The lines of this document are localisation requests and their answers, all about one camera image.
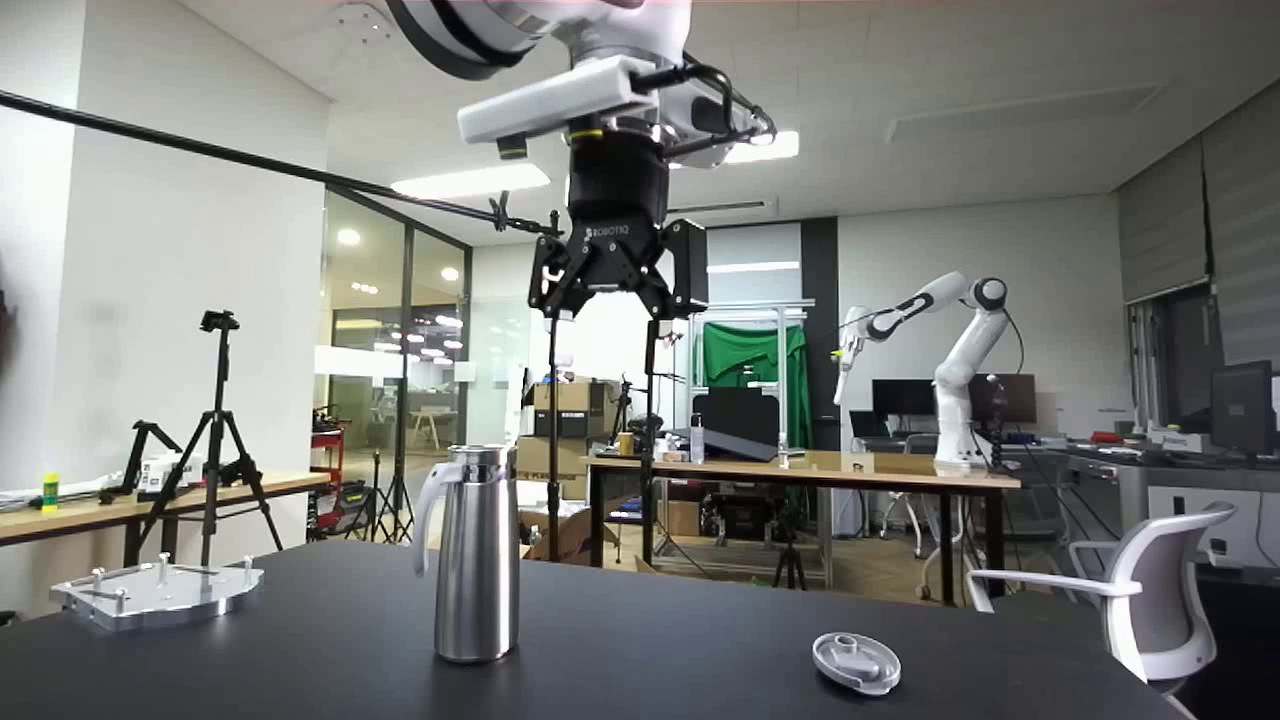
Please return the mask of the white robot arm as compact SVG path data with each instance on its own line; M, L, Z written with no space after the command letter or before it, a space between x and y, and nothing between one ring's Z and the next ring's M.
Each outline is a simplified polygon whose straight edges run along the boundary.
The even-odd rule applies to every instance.
M519 158L567 140L567 219L536 243L527 305L581 311L597 292L634 292L657 321L702 307L702 234L666 217L666 160L698 135L682 82L686 0L387 0L407 44L439 71L487 82L539 40L567 68L456 114L469 144Z

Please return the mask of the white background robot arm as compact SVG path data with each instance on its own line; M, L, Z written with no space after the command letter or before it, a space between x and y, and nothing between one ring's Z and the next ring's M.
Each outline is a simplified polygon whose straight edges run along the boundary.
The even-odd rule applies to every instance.
M846 403L845 387L867 342L891 342L899 323L952 305L964 305L973 321L930 372L930 393L936 393L930 469L941 476L964 476L979 469L979 436L973 431L967 386L1006 327L1006 286L1001 275L967 281L964 274L942 274L896 305L878 305L878 307L846 305L840 321L840 347L834 347L840 375L831 387L831 401Z

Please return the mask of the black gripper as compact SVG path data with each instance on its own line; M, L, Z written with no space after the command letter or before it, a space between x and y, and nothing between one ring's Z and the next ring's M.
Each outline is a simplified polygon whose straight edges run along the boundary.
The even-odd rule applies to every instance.
M709 234L666 217L666 163L649 135L567 135L567 237L539 237L527 305L581 311L597 292L634 292L657 321L709 307Z

